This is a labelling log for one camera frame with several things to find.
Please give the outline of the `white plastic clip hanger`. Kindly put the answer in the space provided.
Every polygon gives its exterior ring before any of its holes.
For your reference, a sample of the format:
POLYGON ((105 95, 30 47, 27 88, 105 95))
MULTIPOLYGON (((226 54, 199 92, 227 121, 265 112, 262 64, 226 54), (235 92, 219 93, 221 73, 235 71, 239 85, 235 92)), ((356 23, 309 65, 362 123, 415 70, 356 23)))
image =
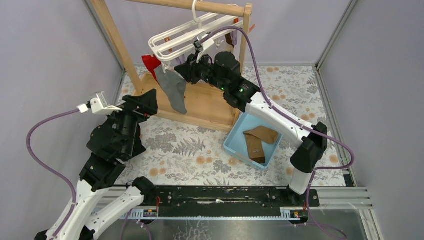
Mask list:
POLYGON ((176 58, 186 57, 196 51, 194 41, 202 32, 212 33, 215 46, 218 48, 220 38, 232 30, 223 27, 239 27, 249 31, 253 5, 248 3, 239 6, 234 3, 214 3, 202 0, 159 0, 158 6, 186 9, 191 11, 192 20, 151 37, 148 41, 150 55, 155 55, 161 62, 163 71, 178 63, 176 58))

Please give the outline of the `grey sock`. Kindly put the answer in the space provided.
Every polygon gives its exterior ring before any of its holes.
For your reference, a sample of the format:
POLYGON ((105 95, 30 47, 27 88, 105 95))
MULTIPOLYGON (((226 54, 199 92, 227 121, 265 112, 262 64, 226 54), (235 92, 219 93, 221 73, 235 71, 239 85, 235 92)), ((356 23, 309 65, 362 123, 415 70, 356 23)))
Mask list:
POLYGON ((161 89, 166 94, 170 106, 180 114, 187 114, 185 104, 185 91, 187 82, 172 70, 163 71, 161 66, 158 66, 154 73, 161 89))

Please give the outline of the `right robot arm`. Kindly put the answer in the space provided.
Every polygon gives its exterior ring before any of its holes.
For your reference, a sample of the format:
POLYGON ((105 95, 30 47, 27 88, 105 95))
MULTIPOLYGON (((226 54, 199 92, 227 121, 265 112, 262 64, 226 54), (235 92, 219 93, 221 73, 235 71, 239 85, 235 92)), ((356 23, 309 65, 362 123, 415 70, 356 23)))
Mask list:
POLYGON ((192 85, 204 81, 221 90, 231 107, 265 121, 291 140, 296 151, 290 157, 294 171, 286 198, 293 206, 301 205, 307 199, 306 191, 316 164, 327 150, 327 126, 304 121, 268 98, 264 90, 242 77, 241 64, 230 52, 218 53, 214 61, 209 55, 198 59, 196 54, 191 54, 174 69, 192 85))

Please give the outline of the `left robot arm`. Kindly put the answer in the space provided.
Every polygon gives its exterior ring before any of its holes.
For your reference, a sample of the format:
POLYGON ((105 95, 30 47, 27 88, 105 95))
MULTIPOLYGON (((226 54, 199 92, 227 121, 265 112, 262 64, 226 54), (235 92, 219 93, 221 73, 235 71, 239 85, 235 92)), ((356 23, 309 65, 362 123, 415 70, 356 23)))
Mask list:
POLYGON ((86 146, 91 155, 79 173, 77 184, 66 181, 71 189, 69 203, 52 227, 36 235, 38 240, 96 240, 131 209, 160 204, 157 187, 142 176, 133 180, 116 200, 94 212, 123 173, 125 163, 146 151, 140 124, 157 114, 157 91, 125 95, 119 106, 108 104, 103 92, 97 92, 76 111, 106 116, 106 121, 90 135, 86 146))

